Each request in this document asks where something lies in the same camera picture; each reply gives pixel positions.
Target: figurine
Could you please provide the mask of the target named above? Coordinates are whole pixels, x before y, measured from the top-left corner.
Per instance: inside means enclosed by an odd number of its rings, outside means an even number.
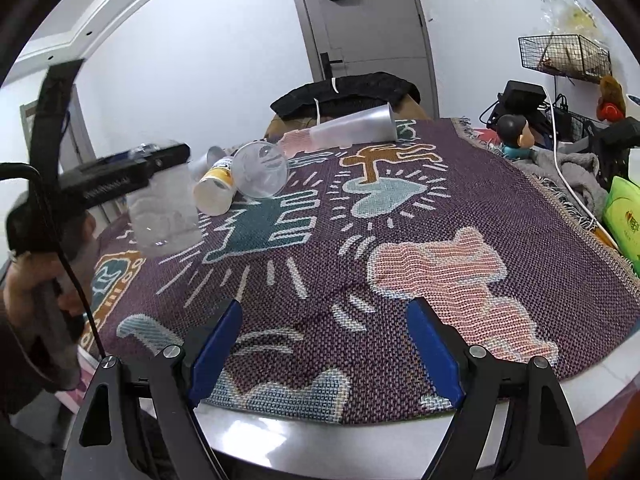
[[[600,98],[596,117],[599,121],[617,123],[626,117],[625,95],[622,86],[611,75],[600,80]]]
[[[529,158],[536,139],[531,133],[529,122],[521,115],[503,115],[496,124],[496,132],[503,144],[503,151],[509,160]]]

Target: ceiling molding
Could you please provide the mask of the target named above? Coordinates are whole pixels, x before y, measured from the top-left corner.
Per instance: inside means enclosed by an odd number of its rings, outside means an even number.
[[[44,70],[51,64],[91,56],[114,30],[148,1],[92,1],[71,30],[27,43],[5,83]]]

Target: screw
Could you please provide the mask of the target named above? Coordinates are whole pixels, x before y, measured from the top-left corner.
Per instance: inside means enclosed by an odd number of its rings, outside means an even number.
[[[102,360],[100,366],[102,368],[111,368],[114,364],[116,364],[117,360],[118,358],[115,355],[107,356]]]
[[[549,366],[549,361],[547,361],[542,356],[536,355],[533,358],[533,364],[535,364],[538,368],[546,368]]]
[[[178,357],[178,355],[180,355],[180,347],[178,345],[169,345],[167,348],[162,350],[162,355],[167,359]]]
[[[473,345],[469,349],[469,353],[473,357],[477,357],[478,359],[482,359],[483,357],[486,356],[486,350],[484,348],[482,348],[480,345]]]

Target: plastic bag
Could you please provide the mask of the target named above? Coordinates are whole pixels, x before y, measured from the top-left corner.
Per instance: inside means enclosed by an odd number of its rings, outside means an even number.
[[[542,0],[542,13],[548,34],[580,34],[606,48],[593,13],[578,0]]]

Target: sleeve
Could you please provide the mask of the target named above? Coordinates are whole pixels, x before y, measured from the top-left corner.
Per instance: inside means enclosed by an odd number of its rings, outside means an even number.
[[[4,276],[9,262],[0,271],[0,291],[4,289]],[[78,340],[78,326],[82,316],[67,318],[69,332]],[[13,414],[29,404],[42,389],[55,392],[60,389],[58,374],[52,373],[50,356],[41,340],[32,333],[19,333],[6,316],[0,294],[0,413]]]

